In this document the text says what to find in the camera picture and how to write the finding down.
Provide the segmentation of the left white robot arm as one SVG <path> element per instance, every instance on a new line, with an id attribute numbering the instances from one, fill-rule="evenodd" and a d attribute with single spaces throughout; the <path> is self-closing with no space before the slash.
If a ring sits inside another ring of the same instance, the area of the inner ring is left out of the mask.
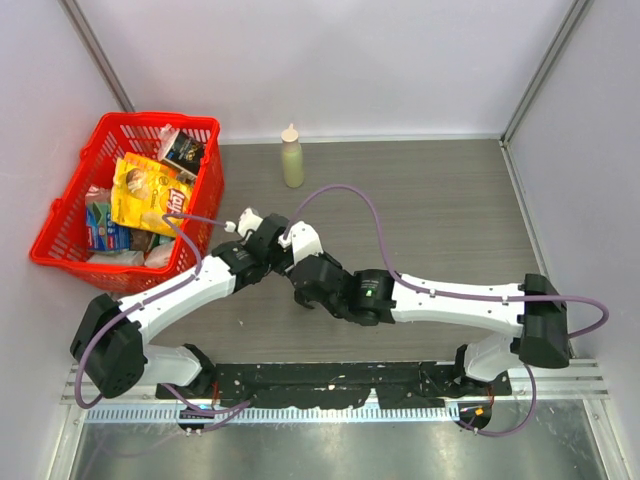
<path id="1" fill-rule="evenodd" d="M 174 392 L 184 398 L 211 395 L 216 368 L 200 349 L 152 341 L 196 309 L 256 284 L 272 271 L 287 270 L 292 255 L 278 239 L 288 222 L 278 214 L 257 217 L 242 229 L 240 240 L 218 245 L 200 264 L 149 290 L 121 300 L 107 294 L 94 298 L 70 353 L 99 396 L 117 398 L 134 386 L 153 386 L 160 398 Z"/>

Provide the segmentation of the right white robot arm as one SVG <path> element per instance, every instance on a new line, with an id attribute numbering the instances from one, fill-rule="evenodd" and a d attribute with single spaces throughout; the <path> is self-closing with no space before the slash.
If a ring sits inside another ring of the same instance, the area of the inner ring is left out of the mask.
<path id="1" fill-rule="evenodd" d="M 327 254 L 309 256 L 289 272 L 295 301 L 324 307 L 333 317 L 361 326 L 439 322 L 490 331 L 456 351 L 450 377 L 455 388 L 488 384 L 519 364 L 564 369 L 570 363 L 567 305 L 543 275 L 522 283 L 460 285 L 460 295 L 440 294 L 444 283 L 386 270 L 350 273 Z"/>

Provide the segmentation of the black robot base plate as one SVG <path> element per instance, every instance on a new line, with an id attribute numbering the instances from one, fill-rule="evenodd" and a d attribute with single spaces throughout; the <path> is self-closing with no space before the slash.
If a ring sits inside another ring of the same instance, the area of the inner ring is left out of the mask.
<path id="1" fill-rule="evenodd" d="M 442 406 L 446 399 L 509 396 L 508 374 L 491 382 L 458 378 L 437 362 L 217 364 L 202 378 L 174 389 L 186 399 L 218 400 L 230 408 L 342 410 L 360 408 L 375 393 L 382 409 Z"/>

